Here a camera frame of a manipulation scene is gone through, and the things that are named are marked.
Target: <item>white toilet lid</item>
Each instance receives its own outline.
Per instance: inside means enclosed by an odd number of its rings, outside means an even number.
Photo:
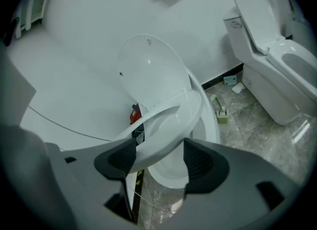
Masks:
[[[281,37],[268,0],[234,0],[258,51],[267,55],[271,44]]]
[[[128,39],[119,50],[116,64],[125,90],[148,109],[191,90],[181,58],[157,37],[137,35]]]

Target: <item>red object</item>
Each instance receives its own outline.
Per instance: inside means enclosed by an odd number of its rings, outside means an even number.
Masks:
[[[139,108],[139,104],[133,105],[132,107],[133,107],[133,111],[130,115],[130,124],[134,124],[142,116],[140,108]]]

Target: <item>tile floor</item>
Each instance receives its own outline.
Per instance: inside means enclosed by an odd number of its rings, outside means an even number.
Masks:
[[[238,82],[242,72],[237,74]],[[230,110],[228,124],[220,124],[221,144],[253,152],[271,162],[301,185],[315,158],[317,119],[300,115],[286,126],[275,123],[248,89],[236,94],[223,83],[206,90],[216,94],[221,105]],[[216,101],[211,102],[215,110]],[[155,230],[180,208],[183,189],[170,189],[157,183],[145,170],[138,225]]]

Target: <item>paper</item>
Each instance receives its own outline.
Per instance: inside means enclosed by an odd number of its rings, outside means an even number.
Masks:
[[[236,84],[234,87],[232,87],[232,90],[235,92],[235,93],[241,93],[242,89],[245,89],[244,85],[239,82],[238,84]]]

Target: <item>toilet base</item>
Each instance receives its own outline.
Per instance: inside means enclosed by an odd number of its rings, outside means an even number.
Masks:
[[[260,73],[248,65],[243,66],[242,83],[276,123],[286,125],[300,114],[293,104],[290,104]]]

